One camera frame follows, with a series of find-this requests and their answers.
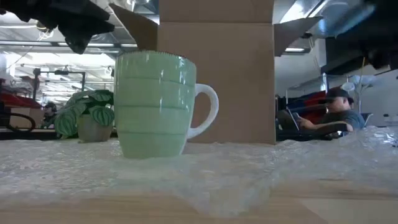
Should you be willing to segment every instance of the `white pot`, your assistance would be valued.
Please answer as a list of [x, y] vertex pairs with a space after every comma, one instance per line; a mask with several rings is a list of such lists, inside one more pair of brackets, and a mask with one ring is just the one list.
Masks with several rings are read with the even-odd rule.
[[89, 114], [80, 116], [77, 123], [79, 139], [84, 142], [103, 142], [111, 137], [113, 125], [102, 126]]

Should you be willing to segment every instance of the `mug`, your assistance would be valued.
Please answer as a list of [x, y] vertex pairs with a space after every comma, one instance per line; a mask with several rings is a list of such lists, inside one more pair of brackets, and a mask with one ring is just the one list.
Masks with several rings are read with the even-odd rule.
[[[184, 57], [138, 51], [116, 61], [114, 109], [124, 157], [146, 159], [180, 155], [187, 139], [204, 132], [218, 113], [218, 96], [196, 84], [197, 68]], [[210, 113], [191, 128], [195, 97], [210, 97]]]

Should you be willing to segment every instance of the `bubble wrap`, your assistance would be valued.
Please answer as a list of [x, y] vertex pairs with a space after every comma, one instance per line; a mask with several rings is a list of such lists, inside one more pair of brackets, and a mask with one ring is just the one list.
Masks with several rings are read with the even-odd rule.
[[124, 190], [165, 192], [230, 217], [264, 203], [289, 179], [348, 179], [398, 192], [398, 129], [368, 128], [334, 141], [187, 144], [173, 158], [123, 158], [117, 140], [0, 142], [0, 208]]

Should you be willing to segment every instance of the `person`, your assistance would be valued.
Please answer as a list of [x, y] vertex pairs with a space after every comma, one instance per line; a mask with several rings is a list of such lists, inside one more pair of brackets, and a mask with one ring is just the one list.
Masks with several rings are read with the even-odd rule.
[[354, 99], [349, 96], [348, 92], [341, 88], [329, 90], [321, 104], [326, 104], [328, 113], [321, 119], [320, 124], [313, 124], [311, 121], [300, 118], [300, 126], [305, 129], [316, 130], [332, 124], [346, 124], [347, 130], [353, 132], [365, 127], [365, 120], [355, 110], [351, 108]]
[[57, 116], [57, 106], [49, 102], [44, 106], [44, 119], [41, 128], [53, 128], [55, 117]]

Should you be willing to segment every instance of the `man's arm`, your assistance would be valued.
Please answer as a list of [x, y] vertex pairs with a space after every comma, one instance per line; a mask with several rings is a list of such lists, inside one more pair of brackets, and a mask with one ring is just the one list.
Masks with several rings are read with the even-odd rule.
[[335, 122], [330, 122], [327, 124], [313, 124], [311, 121], [305, 119], [305, 118], [301, 118], [300, 119], [300, 125], [301, 127], [304, 127], [306, 129], [310, 129], [310, 130], [316, 130], [318, 128], [323, 128], [325, 126], [329, 126], [329, 125], [334, 125], [334, 124], [346, 124], [347, 125], [347, 131], [349, 132], [353, 132], [354, 131], [354, 127], [345, 122], [345, 121], [335, 121]]

